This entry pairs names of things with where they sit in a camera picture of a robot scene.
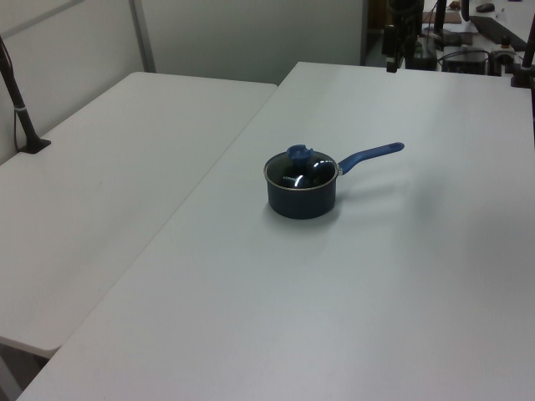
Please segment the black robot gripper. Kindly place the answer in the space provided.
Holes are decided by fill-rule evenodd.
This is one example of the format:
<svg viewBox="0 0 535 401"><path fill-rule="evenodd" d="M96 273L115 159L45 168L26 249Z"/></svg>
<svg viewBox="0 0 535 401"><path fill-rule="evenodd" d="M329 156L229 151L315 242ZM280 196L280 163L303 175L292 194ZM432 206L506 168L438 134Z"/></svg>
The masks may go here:
<svg viewBox="0 0 535 401"><path fill-rule="evenodd" d="M422 26L423 2L421 0L388 0L387 13L390 23L384 29L382 54L386 57L386 71L397 71L397 28L400 30L400 60L406 69L414 63L418 31Z"/></svg>

